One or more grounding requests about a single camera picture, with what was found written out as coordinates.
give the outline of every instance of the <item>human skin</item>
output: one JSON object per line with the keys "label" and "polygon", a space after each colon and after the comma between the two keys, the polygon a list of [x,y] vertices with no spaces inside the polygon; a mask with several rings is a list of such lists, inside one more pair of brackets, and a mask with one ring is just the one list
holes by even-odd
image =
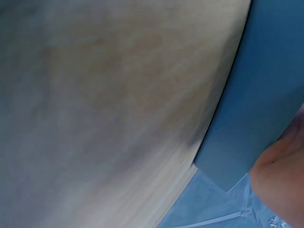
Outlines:
{"label": "human skin", "polygon": [[294,228],[304,227],[304,105],[249,173],[255,194]]}

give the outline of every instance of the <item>plastic bag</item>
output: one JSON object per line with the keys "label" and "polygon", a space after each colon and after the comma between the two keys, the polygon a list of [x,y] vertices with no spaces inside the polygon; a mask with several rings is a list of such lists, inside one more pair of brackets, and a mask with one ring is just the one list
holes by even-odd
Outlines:
{"label": "plastic bag", "polygon": [[225,193],[199,170],[157,228],[290,228],[253,193],[245,176]]}

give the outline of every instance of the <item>blurry beige object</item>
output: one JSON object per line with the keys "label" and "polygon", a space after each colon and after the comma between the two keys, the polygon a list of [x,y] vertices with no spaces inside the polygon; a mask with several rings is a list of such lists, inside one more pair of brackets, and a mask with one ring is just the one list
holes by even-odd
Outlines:
{"label": "blurry beige object", "polygon": [[1,1],[0,227],[156,227],[196,171],[248,6]]}

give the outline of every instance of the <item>hand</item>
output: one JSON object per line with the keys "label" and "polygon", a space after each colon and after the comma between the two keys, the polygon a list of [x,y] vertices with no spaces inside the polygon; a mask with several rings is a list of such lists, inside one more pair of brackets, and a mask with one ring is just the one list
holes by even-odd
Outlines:
{"label": "hand", "polygon": [[304,105],[249,173],[255,194],[295,228],[304,227]]}

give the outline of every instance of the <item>beige surface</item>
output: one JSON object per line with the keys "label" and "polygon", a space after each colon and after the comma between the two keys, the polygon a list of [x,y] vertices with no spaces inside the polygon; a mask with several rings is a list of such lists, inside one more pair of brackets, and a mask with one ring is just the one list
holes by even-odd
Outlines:
{"label": "beige surface", "polygon": [[155,227],[196,170],[248,4],[2,2],[0,227]]}

